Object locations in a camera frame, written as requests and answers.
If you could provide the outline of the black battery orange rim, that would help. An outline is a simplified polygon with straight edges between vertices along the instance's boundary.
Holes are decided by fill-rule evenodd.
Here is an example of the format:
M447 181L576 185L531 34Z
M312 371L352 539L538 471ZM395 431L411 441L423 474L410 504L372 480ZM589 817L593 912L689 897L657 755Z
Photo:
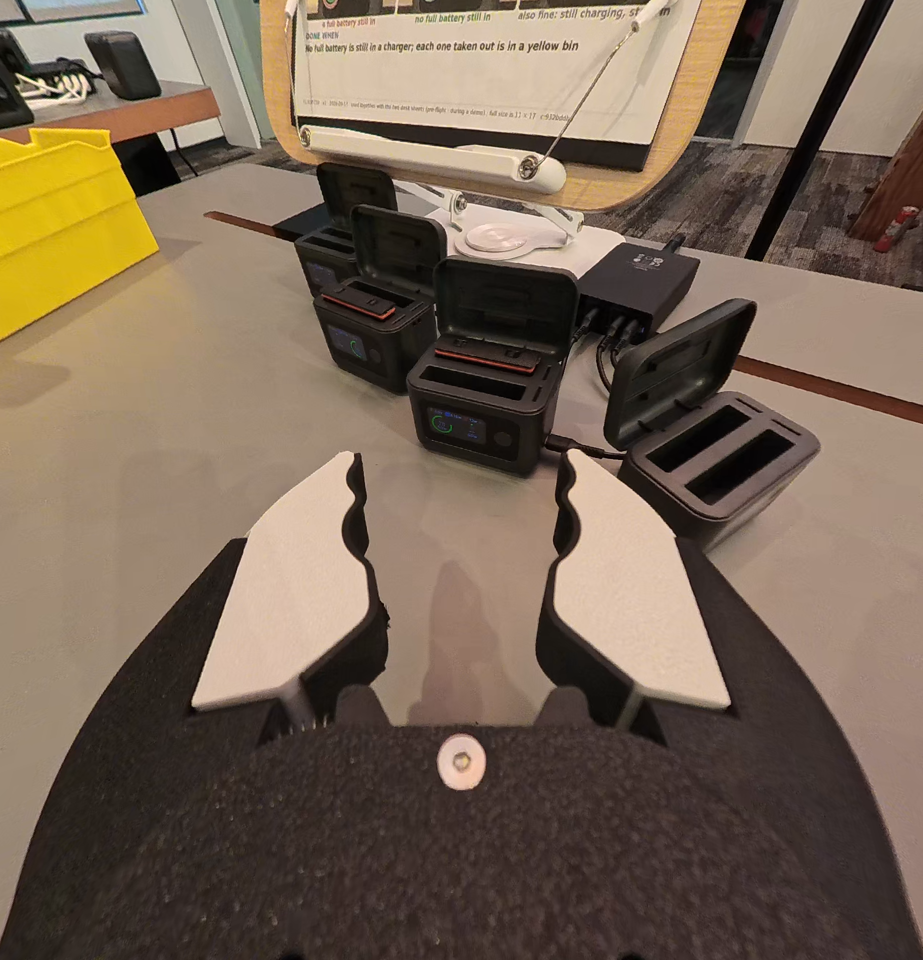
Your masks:
M398 310L398 304L394 301L371 291L367 292L352 286L338 287L323 293L322 298L326 303L351 310L361 316L380 322L392 318Z
M526 377L532 375L542 363L542 354L526 347L462 338L440 338L434 345L434 354L440 358Z

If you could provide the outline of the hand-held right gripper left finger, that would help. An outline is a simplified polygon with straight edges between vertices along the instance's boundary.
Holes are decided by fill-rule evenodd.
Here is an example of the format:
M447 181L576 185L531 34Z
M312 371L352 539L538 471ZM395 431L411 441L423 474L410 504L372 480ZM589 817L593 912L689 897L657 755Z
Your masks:
M276 701L331 722L384 670L389 615L368 559L362 456L342 451L250 528L193 690L199 714Z

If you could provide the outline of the wooden edged table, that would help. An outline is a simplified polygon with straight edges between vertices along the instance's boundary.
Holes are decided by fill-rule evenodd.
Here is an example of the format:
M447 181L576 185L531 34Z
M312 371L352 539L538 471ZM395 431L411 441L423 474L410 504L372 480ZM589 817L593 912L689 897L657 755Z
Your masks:
M87 129L108 131L112 143L119 143L221 116L215 95L207 86L162 80L160 96L135 101L118 98L102 80L95 87L95 93L84 102L41 108L32 121L0 129L0 138L25 144L31 139L31 128Z

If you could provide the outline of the wooden pillar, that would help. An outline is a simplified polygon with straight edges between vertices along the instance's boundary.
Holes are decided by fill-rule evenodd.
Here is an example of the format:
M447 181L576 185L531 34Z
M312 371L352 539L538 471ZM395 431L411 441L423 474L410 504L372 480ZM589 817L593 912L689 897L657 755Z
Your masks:
M905 207L923 209L923 112L852 221L848 235L876 242Z

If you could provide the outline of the yellow plastic bin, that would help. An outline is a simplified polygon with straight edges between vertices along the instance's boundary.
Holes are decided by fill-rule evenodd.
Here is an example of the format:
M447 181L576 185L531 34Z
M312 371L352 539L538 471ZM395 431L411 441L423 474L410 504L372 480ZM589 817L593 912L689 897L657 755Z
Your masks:
M156 254L110 131L0 138L0 342Z

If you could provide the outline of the black charging hub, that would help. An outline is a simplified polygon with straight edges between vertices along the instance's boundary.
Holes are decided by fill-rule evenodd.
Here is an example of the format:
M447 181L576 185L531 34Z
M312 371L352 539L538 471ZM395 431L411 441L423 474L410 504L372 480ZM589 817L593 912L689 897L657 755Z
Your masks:
M668 246L633 242L615 246L578 280L576 321L590 319L587 331L607 334L612 324L634 323L632 342L657 333L695 281L701 260Z

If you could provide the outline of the instruction sheet on wooden stand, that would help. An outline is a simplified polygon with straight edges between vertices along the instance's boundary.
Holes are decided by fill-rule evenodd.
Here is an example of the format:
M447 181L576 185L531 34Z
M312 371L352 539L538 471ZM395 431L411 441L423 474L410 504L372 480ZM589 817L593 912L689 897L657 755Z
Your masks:
M285 2L260 3L267 116L281 147L299 162L347 162L407 183L581 213L626 207L671 172L694 138L744 5L743 1L699 4L645 166L639 172L563 162L559 189L540 192L521 176L532 173L536 166L534 156L524 151L504 157L497 151L391 141L335 127L300 127L294 67L298 15L287 15Z

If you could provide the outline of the white paper poster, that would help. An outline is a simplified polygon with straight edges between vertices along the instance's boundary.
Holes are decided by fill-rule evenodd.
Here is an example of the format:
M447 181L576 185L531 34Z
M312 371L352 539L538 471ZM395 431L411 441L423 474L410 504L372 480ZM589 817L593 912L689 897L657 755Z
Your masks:
M296 123L640 172L701 6L298 2Z

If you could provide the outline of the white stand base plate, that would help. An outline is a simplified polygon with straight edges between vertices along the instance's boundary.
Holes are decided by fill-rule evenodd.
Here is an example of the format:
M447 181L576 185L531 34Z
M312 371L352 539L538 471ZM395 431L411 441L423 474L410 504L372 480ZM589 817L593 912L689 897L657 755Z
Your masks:
M461 230L448 227L447 251L450 257L562 270L578 280L610 252L626 243L621 234L590 225L583 225L579 234L569 238L554 223L537 215L480 207L476 214L476 218ZM500 227L505 237L523 243L501 250L479 249L468 243L469 234L484 233L489 227Z

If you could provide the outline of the small red canister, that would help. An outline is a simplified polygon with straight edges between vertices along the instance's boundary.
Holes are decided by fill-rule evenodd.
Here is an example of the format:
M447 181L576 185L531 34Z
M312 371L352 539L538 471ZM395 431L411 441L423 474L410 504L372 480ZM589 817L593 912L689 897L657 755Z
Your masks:
M917 206L902 206L873 244L873 250L879 254L886 254L890 251L906 231L918 225L920 213L921 209Z

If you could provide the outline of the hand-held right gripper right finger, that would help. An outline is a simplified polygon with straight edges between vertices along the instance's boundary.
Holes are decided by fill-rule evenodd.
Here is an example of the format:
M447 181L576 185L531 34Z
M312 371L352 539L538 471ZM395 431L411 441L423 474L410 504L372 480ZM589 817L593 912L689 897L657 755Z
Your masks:
M631 729L652 705L726 718L732 694L676 535L637 493L573 448L555 484L554 560L536 659L591 721Z

